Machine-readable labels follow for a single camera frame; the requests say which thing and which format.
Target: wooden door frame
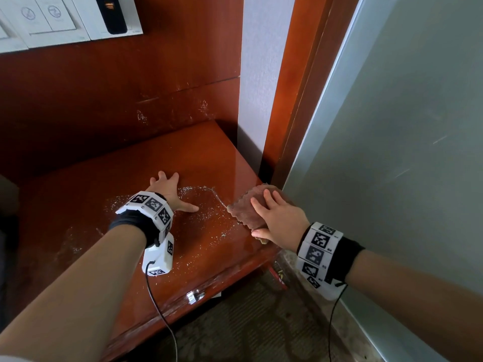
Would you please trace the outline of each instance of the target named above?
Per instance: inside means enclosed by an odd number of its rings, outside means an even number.
[[[359,0],[295,0],[259,177],[283,188]]]

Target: table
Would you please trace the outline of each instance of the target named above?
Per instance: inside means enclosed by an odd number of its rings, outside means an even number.
[[[180,197],[200,207],[177,212],[173,269],[150,278],[172,323],[268,261],[262,245],[225,209],[260,180],[214,121],[198,124],[35,178],[20,188],[20,241],[7,304],[18,314],[106,231],[130,195],[164,170],[180,174]],[[116,358],[164,327],[149,298],[140,260],[103,360]],[[190,291],[205,292],[189,304]]]

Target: forearm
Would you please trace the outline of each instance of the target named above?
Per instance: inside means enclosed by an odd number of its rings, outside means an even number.
[[[137,227],[109,231],[0,335],[0,354],[35,362],[100,359],[146,244]]]
[[[346,282],[449,360],[483,360],[483,298],[363,250]]]

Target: glossy wooden surface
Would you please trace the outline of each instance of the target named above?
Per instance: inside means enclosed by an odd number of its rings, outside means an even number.
[[[332,0],[294,2],[259,172],[264,182],[270,182],[282,154],[331,4]]]
[[[151,277],[173,322],[266,261],[262,245],[225,209],[260,180],[214,121],[201,123],[35,178],[20,189],[20,246],[8,304],[14,314],[89,249],[115,210],[148,187],[158,170],[180,173],[179,194],[200,207],[176,213],[173,269]],[[189,305],[185,295],[205,291]],[[141,260],[115,323],[105,360],[134,348],[163,327],[146,290]]]
[[[359,0],[333,0],[271,184],[283,188]]]
[[[142,36],[0,54],[0,174],[19,182],[209,119],[236,137],[243,0],[135,2]]]

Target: wire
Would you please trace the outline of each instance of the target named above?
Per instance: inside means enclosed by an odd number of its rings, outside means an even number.
[[[163,313],[161,312],[161,310],[159,309],[156,301],[154,300],[154,296],[153,296],[153,292],[151,292],[151,287],[149,286],[149,278],[148,278],[148,267],[151,265],[151,264],[154,264],[154,261],[150,261],[147,266],[146,266],[146,271],[145,271],[145,274],[146,274],[146,285],[148,286],[148,292],[149,292],[149,296],[151,297],[151,301],[153,301],[153,304],[154,304],[154,307],[156,308],[157,312],[159,313],[159,316],[161,317],[161,319],[163,319],[163,322],[164,324],[166,325],[166,328],[170,331],[171,333],[171,336],[173,337],[173,341],[174,341],[174,352],[176,353],[176,362],[178,362],[178,342],[176,341],[176,336],[174,335],[174,332],[173,330],[170,328],[170,325],[168,324],[168,322],[166,321],[166,319],[164,318],[163,316]]]
[[[341,294],[339,295],[339,297],[337,297],[337,299],[335,300],[335,303],[334,303],[334,306],[332,307],[332,312],[330,313],[330,321],[329,321],[329,334],[327,336],[327,339],[328,339],[328,345],[329,345],[329,362],[332,362],[332,356],[330,355],[330,330],[332,329],[332,317],[334,316],[334,310],[335,310],[335,306],[337,305],[337,303],[339,302],[339,300],[341,299],[342,297],[342,294],[344,293],[344,291],[347,290],[347,285],[345,285],[344,289],[342,290]]]

